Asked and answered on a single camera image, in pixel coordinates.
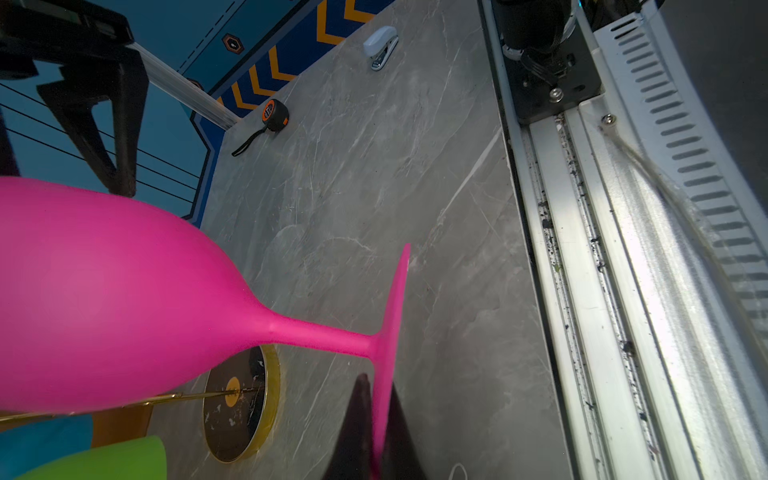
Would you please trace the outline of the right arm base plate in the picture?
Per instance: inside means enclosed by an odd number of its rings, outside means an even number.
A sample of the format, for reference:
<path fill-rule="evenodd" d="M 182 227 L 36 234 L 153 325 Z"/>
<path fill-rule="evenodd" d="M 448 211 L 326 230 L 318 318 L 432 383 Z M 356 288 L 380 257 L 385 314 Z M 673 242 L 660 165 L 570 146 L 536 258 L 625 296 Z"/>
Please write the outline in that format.
<path fill-rule="evenodd" d="M 577 20 L 577 1 L 491 5 L 521 124 L 556 116 L 602 93 L 600 74 Z"/>

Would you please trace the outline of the pink wine glass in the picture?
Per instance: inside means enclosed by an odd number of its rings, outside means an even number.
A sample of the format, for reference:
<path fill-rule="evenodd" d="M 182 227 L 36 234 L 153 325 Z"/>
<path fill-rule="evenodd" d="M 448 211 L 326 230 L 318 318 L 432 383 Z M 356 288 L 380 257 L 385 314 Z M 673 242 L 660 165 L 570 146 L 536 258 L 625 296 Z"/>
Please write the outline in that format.
<path fill-rule="evenodd" d="M 355 333 L 270 310 L 217 244 L 167 211 L 5 176 L 1 407 L 120 407 L 262 344 L 353 355 L 375 369 L 371 465 L 381 478 L 408 262 L 403 252 L 380 330 Z"/>

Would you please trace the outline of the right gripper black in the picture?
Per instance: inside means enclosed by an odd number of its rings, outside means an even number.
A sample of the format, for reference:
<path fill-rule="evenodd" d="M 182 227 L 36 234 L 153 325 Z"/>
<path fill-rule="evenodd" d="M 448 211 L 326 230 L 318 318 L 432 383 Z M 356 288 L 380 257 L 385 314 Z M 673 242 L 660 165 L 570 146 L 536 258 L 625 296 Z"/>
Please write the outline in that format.
<path fill-rule="evenodd" d="M 62 78 L 37 92 L 109 193 L 136 195 L 140 129 L 149 88 L 127 18 L 88 1 L 3 1 L 1 78 L 38 75 L 37 61 L 62 65 Z M 114 152 L 93 108 L 111 104 Z"/>

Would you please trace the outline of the green wine glass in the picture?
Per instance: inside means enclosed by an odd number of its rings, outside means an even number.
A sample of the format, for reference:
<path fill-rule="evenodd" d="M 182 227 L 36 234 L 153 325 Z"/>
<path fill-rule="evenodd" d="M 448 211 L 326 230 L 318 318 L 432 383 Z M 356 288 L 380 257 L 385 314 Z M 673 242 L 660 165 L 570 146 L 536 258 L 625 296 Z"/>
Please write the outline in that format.
<path fill-rule="evenodd" d="M 19 479 L 167 479 L 165 447 L 149 436 L 62 457 Z"/>

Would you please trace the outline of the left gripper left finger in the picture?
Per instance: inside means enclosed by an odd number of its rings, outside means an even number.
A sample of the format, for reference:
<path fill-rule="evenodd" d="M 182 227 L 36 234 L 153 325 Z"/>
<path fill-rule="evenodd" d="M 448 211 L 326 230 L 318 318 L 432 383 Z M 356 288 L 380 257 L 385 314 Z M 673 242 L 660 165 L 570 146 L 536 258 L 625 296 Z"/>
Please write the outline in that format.
<path fill-rule="evenodd" d="M 342 426 L 323 480 L 368 480 L 371 477 L 372 406 L 368 376 L 357 376 Z"/>

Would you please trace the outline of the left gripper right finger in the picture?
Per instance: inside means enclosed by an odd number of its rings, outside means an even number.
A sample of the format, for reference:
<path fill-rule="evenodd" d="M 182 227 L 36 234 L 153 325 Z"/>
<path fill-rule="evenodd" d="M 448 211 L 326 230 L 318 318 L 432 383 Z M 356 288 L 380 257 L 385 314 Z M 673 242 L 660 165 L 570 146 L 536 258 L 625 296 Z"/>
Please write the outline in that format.
<path fill-rule="evenodd" d="M 418 459 L 405 414 L 395 386 L 392 386 L 388 423 L 381 455 L 383 480 L 426 480 Z"/>

